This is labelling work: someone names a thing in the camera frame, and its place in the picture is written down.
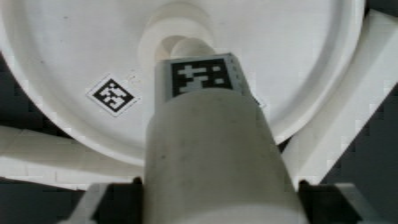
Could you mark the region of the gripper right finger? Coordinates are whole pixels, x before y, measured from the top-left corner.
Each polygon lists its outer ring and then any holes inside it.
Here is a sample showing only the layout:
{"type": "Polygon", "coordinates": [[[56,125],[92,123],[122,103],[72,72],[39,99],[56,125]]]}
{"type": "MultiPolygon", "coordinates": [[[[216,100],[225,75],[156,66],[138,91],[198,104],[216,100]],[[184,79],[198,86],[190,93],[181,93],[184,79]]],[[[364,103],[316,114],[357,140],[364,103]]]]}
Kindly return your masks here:
{"type": "Polygon", "coordinates": [[[302,180],[298,198],[309,224],[385,224],[351,183],[312,185],[302,180]]]}

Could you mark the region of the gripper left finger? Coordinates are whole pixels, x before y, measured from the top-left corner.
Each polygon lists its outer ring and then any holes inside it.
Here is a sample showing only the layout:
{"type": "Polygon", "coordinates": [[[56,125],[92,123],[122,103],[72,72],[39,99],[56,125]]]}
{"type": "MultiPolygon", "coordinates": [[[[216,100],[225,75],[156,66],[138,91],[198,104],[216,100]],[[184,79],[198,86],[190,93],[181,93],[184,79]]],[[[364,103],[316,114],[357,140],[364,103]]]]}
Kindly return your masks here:
{"type": "Polygon", "coordinates": [[[56,224],[142,224],[142,196],[138,177],[127,183],[92,184],[71,215],[56,224]]]}

